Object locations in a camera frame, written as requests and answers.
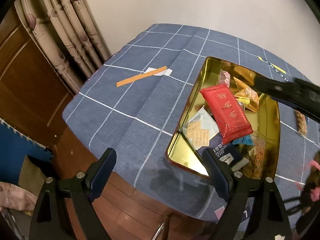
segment yellow snack wrapper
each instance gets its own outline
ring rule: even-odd
[[[247,84],[243,83],[241,80],[234,77],[236,82],[237,88],[239,90],[236,93],[236,96],[246,97],[250,99],[250,104],[247,106],[252,112],[257,113],[259,109],[259,97],[256,91],[254,91],[251,87]]]
[[[250,109],[252,112],[257,113],[259,109],[259,98],[256,91],[251,88],[244,88],[235,96],[246,97],[250,99],[250,104],[247,105],[247,108]]]
[[[247,97],[235,96],[235,98],[238,101],[243,111],[250,104],[250,99],[248,99]]]

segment gold tin tray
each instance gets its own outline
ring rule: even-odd
[[[199,157],[197,157],[196,151],[190,146],[188,141],[186,141],[185,137],[179,133],[179,129],[203,105],[206,104],[204,98],[199,92],[199,89],[217,85],[221,69],[228,71],[231,75],[230,90],[233,92],[233,94],[238,92],[233,77],[240,79],[247,85],[253,85],[250,84],[250,82],[247,81],[243,75],[245,75],[247,79],[248,76],[261,76],[255,71],[237,64],[233,64],[215,57],[207,57],[194,84],[193,90],[189,95],[178,126],[165,153],[167,159],[173,165],[204,177],[208,176],[207,171],[198,159]],[[257,91],[257,93],[260,99],[258,113],[255,114],[254,112],[246,109],[245,115],[247,116],[252,129],[266,139],[265,161],[262,177],[274,178],[276,174],[280,145],[280,119],[278,102],[271,99],[271,97],[268,95],[261,94],[259,91]]]

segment blue wrapper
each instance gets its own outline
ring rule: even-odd
[[[253,144],[253,141],[251,139],[251,136],[250,134],[244,136],[244,137],[241,137],[241,138],[238,138],[238,139],[235,139],[232,144],[245,144],[245,145],[254,145]]]

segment white wall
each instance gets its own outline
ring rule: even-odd
[[[228,33],[276,54],[320,85],[320,24],[304,0],[87,0],[111,53],[154,23]]]

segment wooden floor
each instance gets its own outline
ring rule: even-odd
[[[85,171],[96,160],[67,128],[54,150],[53,165],[65,179]],[[183,215],[136,190],[115,172],[93,206],[113,240],[150,240],[166,215],[172,212],[176,214],[170,223],[170,240],[190,240],[203,225],[202,220]],[[85,240],[70,199],[67,207],[77,239]]]

